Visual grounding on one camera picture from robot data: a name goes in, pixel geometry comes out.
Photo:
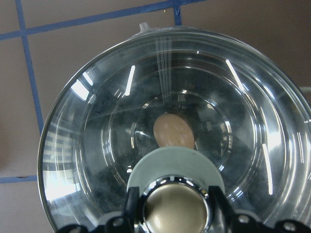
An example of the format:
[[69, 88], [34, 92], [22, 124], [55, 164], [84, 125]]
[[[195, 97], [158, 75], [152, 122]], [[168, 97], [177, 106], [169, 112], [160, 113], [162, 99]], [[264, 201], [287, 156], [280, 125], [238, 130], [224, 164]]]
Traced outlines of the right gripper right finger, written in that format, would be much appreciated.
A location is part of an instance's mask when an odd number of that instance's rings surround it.
[[237, 213], [218, 186], [210, 186], [208, 195], [212, 206], [211, 226], [216, 233], [309, 233], [310, 227], [291, 219], [278, 221], [268, 227], [247, 213]]

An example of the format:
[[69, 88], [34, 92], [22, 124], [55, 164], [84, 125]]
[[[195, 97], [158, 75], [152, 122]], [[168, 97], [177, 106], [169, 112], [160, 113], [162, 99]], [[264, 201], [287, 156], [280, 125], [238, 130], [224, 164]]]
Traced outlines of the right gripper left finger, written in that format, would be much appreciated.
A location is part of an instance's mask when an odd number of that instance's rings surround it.
[[130, 187], [126, 194], [125, 207], [119, 216], [111, 217], [105, 224], [89, 231], [86, 226], [69, 224], [58, 230], [59, 233], [134, 233], [139, 208], [139, 187]]

